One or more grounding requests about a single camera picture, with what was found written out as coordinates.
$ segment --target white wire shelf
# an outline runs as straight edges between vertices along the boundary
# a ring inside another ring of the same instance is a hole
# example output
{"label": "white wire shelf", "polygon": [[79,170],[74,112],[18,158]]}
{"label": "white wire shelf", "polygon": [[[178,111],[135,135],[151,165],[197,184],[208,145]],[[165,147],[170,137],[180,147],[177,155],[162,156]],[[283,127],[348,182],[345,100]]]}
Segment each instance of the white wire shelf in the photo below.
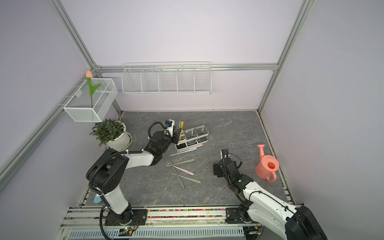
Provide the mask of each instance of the white wire shelf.
{"label": "white wire shelf", "polygon": [[124,68],[121,75],[122,91],[136,94],[196,94],[212,92],[209,65],[180,67]]}
{"label": "white wire shelf", "polygon": [[92,85],[101,84],[93,93],[93,107],[91,107],[91,97],[86,80],[63,107],[75,122],[103,121],[118,94],[111,78],[91,78],[91,83]]}

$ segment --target green leaves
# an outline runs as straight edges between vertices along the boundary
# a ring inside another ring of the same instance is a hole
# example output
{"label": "green leaves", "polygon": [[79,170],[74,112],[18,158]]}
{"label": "green leaves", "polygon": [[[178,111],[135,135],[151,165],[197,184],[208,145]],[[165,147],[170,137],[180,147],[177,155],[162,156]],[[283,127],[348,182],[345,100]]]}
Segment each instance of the green leaves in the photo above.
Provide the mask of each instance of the green leaves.
{"label": "green leaves", "polygon": [[124,132],[123,124],[111,119],[95,123],[92,129],[93,132],[91,132],[91,134],[97,136],[96,139],[100,140],[99,146],[106,144],[108,141],[114,141],[115,138]]}
{"label": "green leaves", "polygon": [[91,96],[91,107],[93,108],[92,95],[96,91],[96,89],[101,86],[101,83],[98,83],[98,84],[93,86],[90,78],[87,78],[87,83],[88,83],[88,87],[89,87],[89,94]]}

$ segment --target watering can spout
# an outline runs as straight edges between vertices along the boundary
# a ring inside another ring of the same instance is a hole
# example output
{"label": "watering can spout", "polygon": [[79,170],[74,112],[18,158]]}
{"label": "watering can spout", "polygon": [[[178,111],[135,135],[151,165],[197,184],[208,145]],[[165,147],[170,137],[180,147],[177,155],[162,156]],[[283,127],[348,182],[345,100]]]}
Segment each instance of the watering can spout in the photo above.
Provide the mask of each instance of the watering can spout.
{"label": "watering can spout", "polygon": [[260,148],[260,161],[262,160],[262,158],[264,157],[264,144],[259,144],[257,145],[259,148]]}

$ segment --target pink toothbrush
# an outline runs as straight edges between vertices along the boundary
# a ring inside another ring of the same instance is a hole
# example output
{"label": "pink toothbrush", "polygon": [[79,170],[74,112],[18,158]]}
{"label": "pink toothbrush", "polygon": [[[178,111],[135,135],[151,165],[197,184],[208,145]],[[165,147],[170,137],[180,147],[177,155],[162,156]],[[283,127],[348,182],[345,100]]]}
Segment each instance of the pink toothbrush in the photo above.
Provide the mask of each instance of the pink toothbrush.
{"label": "pink toothbrush", "polygon": [[190,175],[195,175],[194,173],[192,173],[192,172],[190,172],[190,171],[188,171],[188,170],[182,169],[181,167],[176,167],[176,166],[173,166],[173,167],[175,167],[175,168],[177,168],[178,170],[181,170],[181,171],[183,171],[183,172],[186,172],[186,173],[188,173],[188,174],[190,174]]}

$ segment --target potted plant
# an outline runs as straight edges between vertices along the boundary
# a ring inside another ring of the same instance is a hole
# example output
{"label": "potted plant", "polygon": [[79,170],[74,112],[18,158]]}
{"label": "potted plant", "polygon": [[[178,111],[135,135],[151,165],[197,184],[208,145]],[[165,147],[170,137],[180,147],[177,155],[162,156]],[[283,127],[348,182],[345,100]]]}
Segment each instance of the potted plant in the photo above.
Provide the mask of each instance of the potted plant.
{"label": "potted plant", "polygon": [[96,135],[96,139],[100,140],[99,146],[106,144],[116,151],[123,151],[132,143],[131,134],[126,132],[125,124],[120,121],[106,119],[103,122],[95,123],[92,129],[91,134]]}

